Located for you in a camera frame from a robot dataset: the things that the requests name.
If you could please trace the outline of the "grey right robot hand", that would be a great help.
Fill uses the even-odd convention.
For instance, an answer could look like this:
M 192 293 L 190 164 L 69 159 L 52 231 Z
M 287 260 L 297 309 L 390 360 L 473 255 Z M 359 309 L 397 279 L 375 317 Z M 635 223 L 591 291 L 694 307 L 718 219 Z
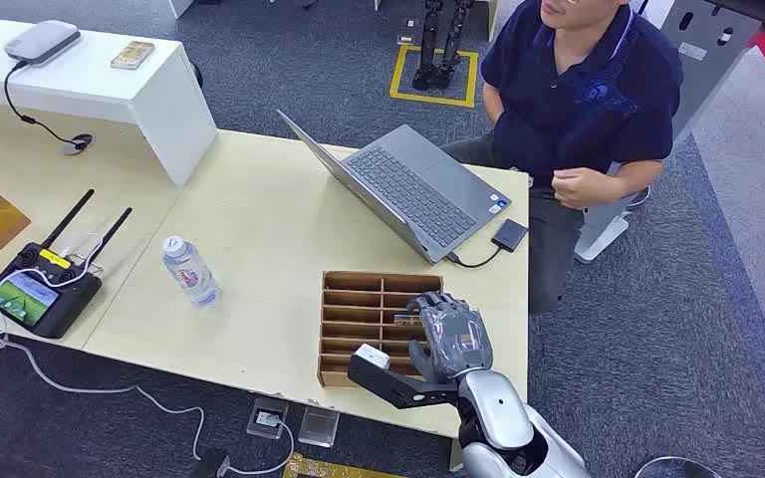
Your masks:
M 450 383 L 473 369 L 493 366 L 493 349 L 480 313 L 452 295 L 430 291 L 406 304 L 418 315 L 429 346 L 408 346 L 411 363 L 429 383 Z

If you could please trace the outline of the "person's left hand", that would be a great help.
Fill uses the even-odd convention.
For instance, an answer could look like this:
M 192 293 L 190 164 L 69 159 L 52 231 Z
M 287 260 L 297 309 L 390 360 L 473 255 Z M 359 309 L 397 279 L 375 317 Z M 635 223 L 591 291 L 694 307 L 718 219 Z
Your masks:
M 614 185 L 612 177 L 589 168 L 558 169 L 552 179 L 554 197 L 575 209 L 613 202 Z

